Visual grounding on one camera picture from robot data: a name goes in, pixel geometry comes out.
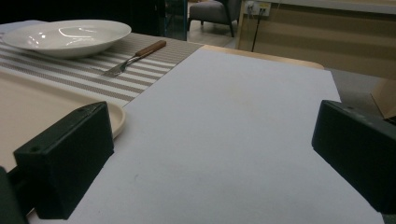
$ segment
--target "white bowl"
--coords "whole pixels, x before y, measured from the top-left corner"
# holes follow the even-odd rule
[[[15,48],[70,59],[99,53],[129,33],[131,27],[117,21],[55,21],[10,31],[3,41]]]

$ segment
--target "gray chair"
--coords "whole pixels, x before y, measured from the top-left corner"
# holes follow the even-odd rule
[[[191,21],[200,21],[201,25],[209,21],[229,25],[233,37],[232,22],[239,22],[241,3],[242,0],[208,0],[191,5],[187,31],[190,30]]]

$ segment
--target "chair leg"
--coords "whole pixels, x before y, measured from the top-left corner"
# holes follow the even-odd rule
[[[231,37],[233,37],[233,23],[230,22]]]
[[[187,22],[187,31],[189,31],[190,30],[190,26],[191,26],[191,21],[192,21],[192,19],[191,18],[189,18],[189,21]]]

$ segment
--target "gray striped placemat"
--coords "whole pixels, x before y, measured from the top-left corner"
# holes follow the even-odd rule
[[[124,62],[161,39],[166,40],[165,48],[131,64],[117,77],[102,76],[101,70]],[[201,46],[165,37],[129,34],[100,54],[63,60],[12,48],[0,41],[0,70],[124,106]]]

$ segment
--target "floor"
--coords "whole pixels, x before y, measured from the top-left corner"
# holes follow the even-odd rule
[[[235,35],[238,25],[233,22]],[[231,37],[228,25],[204,22],[202,26],[199,21],[192,21],[190,31],[187,33],[187,41],[191,43],[206,44],[228,49],[235,48],[235,37]],[[380,80],[379,77],[371,77],[362,74],[354,74],[332,68],[325,68],[332,72],[341,101],[344,104],[356,107],[367,113],[382,118],[382,115],[371,95],[372,89]]]

